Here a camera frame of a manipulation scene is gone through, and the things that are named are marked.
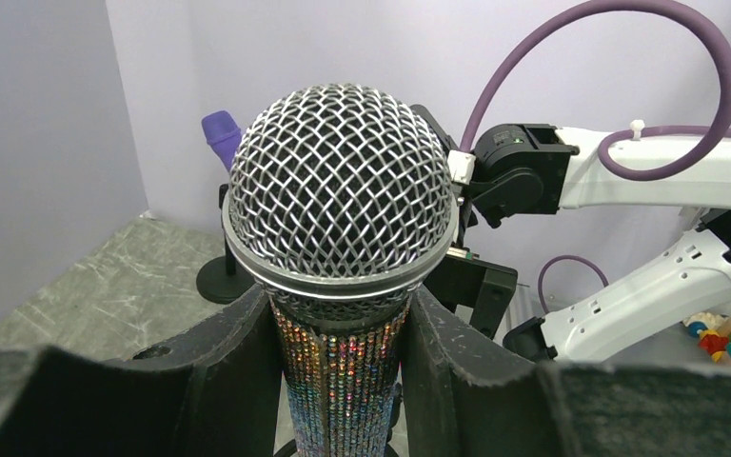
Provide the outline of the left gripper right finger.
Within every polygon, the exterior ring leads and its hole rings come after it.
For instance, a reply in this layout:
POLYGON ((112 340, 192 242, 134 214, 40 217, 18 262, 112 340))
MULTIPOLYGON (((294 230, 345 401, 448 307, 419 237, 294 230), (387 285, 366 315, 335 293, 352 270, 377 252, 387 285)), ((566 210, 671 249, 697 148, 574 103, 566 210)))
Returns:
POLYGON ((731 456, 731 367, 533 363, 425 288, 403 334, 413 456, 731 456))

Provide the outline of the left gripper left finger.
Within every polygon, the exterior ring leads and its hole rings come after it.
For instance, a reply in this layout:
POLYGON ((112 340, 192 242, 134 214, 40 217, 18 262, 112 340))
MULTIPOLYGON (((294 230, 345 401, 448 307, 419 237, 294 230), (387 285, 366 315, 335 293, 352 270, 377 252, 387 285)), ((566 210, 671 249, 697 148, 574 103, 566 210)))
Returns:
POLYGON ((0 347, 0 456, 269 456, 281 379, 257 287, 127 360, 0 347))

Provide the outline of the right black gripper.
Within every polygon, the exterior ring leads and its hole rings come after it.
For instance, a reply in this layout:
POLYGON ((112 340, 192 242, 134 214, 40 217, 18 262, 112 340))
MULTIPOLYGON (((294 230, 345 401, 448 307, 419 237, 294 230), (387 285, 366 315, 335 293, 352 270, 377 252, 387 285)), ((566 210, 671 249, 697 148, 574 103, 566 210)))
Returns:
MULTIPOLYGON (((451 135, 426 107, 415 104, 412 110, 432 127, 445 152, 458 150, 451 135)), ((468 186, 452 183, 456 197, 457 228, 444 260, 427 276, 425 286, 449 311, 463 306, 472 310, 468 323, 489 339, 494 339, 516 293, 518 272, 513 268, 486 262, 464 244, 466 230, 478 224, 473 208, 474 186, 478 184, 478 159, 468 186)))

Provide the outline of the silver glitter microphone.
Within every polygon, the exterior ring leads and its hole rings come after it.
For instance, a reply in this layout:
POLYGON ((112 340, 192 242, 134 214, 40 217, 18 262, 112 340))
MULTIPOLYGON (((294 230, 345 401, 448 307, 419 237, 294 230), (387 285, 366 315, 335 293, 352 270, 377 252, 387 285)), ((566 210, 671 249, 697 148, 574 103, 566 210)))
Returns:
POLYGON ((416 290, 457 228, 447 152, 356 84, 298 89, 244 133, 227 244, 267 295, 301 456, 382 456, 416 290))

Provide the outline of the purple toy microphone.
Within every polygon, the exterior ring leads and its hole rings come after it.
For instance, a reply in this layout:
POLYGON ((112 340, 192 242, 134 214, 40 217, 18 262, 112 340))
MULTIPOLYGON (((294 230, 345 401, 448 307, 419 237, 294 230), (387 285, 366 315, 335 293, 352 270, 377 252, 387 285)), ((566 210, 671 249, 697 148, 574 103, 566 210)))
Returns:
POLYGON ((234 157, 242 141, 242 130, 226 110, 215 111, 201 120, 206 142, 220 159, 226 171, 230 171, 234 157))

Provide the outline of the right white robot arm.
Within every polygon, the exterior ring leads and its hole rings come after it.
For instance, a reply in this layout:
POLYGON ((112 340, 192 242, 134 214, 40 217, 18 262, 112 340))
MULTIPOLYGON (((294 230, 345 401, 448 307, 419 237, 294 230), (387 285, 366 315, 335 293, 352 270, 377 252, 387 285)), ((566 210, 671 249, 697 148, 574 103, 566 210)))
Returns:
POLYGON ((509 217, 551 215, 599 206, 690 207, 705 214, 668 238, 673 224, 640 213, 608 214, 588 223, 585 239, 613 260, 642 266, 588 298, 511 329, 505 348, 532 361, 596 362, 681 318, 731 302, 731 129, 716 132, 700 162, 651 181, 623 178, 624 165, 643 169, 704 145, 704 127, 632 128, 615 133, 503 124, 474 150, 452 150, 448 163, 460 230, 479 220, 498 227, 509 217))

